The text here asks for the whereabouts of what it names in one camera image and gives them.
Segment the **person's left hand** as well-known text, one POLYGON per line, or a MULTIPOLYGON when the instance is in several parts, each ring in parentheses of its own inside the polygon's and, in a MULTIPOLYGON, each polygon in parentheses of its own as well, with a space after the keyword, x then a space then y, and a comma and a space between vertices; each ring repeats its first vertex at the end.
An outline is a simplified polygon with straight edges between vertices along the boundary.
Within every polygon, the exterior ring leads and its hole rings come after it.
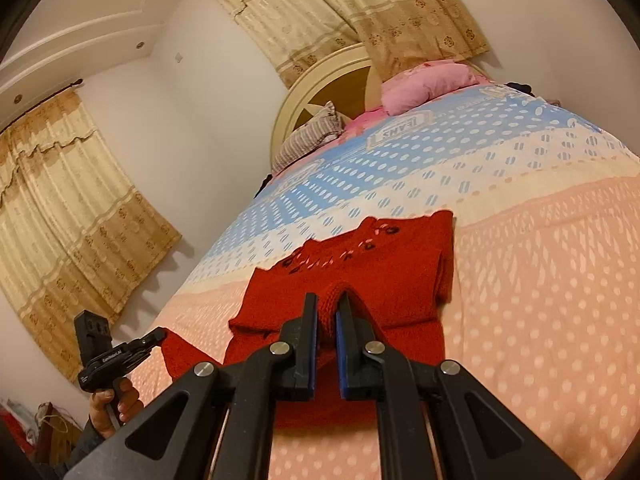
POLYGON ((89 419, 103 439, 110 438, 144 408, 140 392, 128 378, 120 378, 117 389, 96 390, 90 396, 89 419))

